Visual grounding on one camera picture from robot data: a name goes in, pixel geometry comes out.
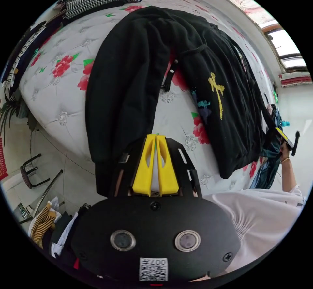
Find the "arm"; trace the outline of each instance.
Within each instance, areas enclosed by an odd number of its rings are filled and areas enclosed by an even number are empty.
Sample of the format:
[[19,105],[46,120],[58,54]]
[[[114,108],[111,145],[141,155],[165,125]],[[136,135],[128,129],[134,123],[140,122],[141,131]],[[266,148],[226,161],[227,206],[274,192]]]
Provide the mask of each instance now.
[[282,155],[280,160],[283,191],[290,192],[297,185],[297,182],[293,173],[291,161],[289,159],[289,149],[287,148],[285,142],[282,144],[281,152]]

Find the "clothes pile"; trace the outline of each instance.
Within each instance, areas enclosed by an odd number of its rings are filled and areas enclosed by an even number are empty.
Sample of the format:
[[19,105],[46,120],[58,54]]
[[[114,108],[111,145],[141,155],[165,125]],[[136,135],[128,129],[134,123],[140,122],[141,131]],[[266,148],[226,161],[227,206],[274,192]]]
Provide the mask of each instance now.
[[28,236],[46,253],[54,257],[60,267],[67,266],[79,269],[86,276],[91,274],[79,264],[79,259],[71,248],[72,237],[82,216],[90,209],[84,204],[73,216],[67,212],[56,211],[59,207],[58,198],[48,201],[43,210],[31,221]]
[[[171,53],[175,60],[163,81]],[[269,143],[262,115],[270,132],[275,124],[243,51],[203,17],[150,6],[111,30],[89,78],[85,122],[99,194],[107,196],[125,148],[151,133],[160,90],[170,89],[178,69],[201,115],[220,176],[227,179],[259,159]]]

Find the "floral mattress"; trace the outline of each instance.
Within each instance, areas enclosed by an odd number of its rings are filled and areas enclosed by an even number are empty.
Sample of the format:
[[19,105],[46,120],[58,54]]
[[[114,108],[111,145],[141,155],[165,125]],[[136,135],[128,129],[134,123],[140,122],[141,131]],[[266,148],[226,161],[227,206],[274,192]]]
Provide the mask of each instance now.
[[[121,19],[138,8],[151,5],[184,10],[217,24],[244,51],[261,92],[270,103],[274,102],[272,85],[252,46],[239,27],[209,4],[199,0],[143,0],[102,10],[52,35],[33,58],[20,82],[21,94],[40,125],[65,148],[87,161],[90,161],[90,153],[84,109],[93,61],[103,40]],[[235,171],[227,180],[219,176],[210,140],[179,72],[173,77],[171,90],[160,92],[153,133],[164,134],[185,146],[198,171],[204,195],[249,188],[260,166],[260,162],[252,163]]]

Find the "person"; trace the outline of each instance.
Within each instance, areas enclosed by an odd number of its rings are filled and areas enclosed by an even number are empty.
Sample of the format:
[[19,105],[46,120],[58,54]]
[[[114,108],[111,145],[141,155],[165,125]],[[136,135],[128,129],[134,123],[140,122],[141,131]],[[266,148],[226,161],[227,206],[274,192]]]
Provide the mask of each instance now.
[[282,191],[246,189],[203,196],[230,216],[240,239],[239,252],[226,272],[237,270],[267,253],[286,236],[297,220],[306,198],[297,185],[289,155],[283,142],[280,157]]

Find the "qr code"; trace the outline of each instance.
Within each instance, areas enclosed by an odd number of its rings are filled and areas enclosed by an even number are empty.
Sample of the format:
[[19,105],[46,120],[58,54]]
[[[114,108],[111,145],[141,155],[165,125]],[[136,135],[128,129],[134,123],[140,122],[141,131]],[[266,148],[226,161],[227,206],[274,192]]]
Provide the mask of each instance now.
[[141,258],[139,280],[141,281],[167,281],[167,259]]

